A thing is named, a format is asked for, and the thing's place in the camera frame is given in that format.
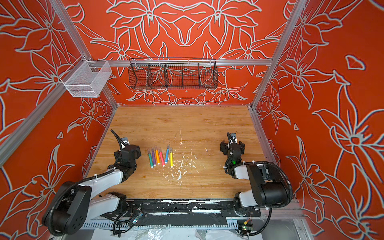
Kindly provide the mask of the orange marker pen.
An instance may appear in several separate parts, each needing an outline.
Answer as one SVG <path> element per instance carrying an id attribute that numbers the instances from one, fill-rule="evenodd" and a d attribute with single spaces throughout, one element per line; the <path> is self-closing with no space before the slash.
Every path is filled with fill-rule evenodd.
<path id="1" fill-rule="evenodd" d="M 155 157 L 156 157 L 157 166 L 159 166 L 161 164 L 161 161 L 160 161 L 160 155 L 159 155 L 158 147 L 155 146 L 154 149 L 155 149 Z"/>

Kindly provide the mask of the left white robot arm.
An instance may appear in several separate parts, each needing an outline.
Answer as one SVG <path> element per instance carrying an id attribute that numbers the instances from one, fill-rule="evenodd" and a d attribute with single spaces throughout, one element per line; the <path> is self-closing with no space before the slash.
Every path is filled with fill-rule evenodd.
<path id="1" fill-rule="evenodd" d="M 126 195 L 111 192 L 100 197 L 99 194 L 126 181 L 136 171 L 136 160 L 141 155 L 139 146 L 121 144 L 120 150 L 114 153 L 115 163 L 106 172 L 63 183 L 42 218 L 50 234 L 73 235 L 89 220 L 128 211 Z"/>

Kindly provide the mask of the green marker pen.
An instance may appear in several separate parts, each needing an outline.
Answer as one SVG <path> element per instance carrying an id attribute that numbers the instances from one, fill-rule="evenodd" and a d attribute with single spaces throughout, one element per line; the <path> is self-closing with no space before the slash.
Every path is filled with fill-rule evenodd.
<path id="1" fill-rule="evenodd" d="M 155 165 L 154 165 L 154 162 L 153 162 L 153 157 L 152 157 L 152 153 L 151 152 L 148 152 L 148 157 L 149 157 L 149 161 L 150 161 L 150 166 L 151 166 L 151 168 L 153 168 Z"/>

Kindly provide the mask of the blue marker pen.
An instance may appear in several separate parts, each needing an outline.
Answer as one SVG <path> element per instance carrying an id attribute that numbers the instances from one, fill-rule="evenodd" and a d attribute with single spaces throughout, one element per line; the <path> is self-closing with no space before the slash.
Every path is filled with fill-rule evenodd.
<path id="1" fill-rule="evenodd" d="M 167 145 L 166 156 L 165 156 L 165 164 L 168 163 L 168 161 L 169 161 L 169 156 L 170 156 L 170 145 Z"/>

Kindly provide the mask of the yellow marker pen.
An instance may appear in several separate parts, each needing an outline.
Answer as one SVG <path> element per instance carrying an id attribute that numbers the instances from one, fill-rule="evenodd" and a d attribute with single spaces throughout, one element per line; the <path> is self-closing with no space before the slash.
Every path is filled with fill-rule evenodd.
<path id="1" fill-rule="evenodd" d="M 174 167 L 174 154 L 173 154 L 172 148 L 170 148 L 170 166 L 171 166 L 171 168 Z"/>

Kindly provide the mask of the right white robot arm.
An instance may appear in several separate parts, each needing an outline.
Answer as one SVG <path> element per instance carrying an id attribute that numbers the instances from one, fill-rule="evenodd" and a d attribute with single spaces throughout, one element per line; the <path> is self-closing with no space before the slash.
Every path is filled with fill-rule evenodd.
<path id="1" fill-rule="evenodd" d="M 244 162 L 245 144 L 222 141 L 220 151 L 227 156 L 224 170 L 234 179 L 248 180 L 251 189 L 235 194 L 238 209 L 283 208 L 293 199 L 292 184 L 284 171 L 268 161 Z"/>

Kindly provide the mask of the pink marker pen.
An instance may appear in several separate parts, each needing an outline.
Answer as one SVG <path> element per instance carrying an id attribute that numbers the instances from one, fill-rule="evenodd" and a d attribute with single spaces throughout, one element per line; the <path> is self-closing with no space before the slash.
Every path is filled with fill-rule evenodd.
<path id="1" fill-rule="evenodd" d="M 165 159 L 164 159 L 162 150 L 158 149 L 158 152 L 159 152 L 159 158 L 160 158 L 161 164 L 162 164 L 163 167 L 165 167 L 166 163 L 165 163 Z"/>

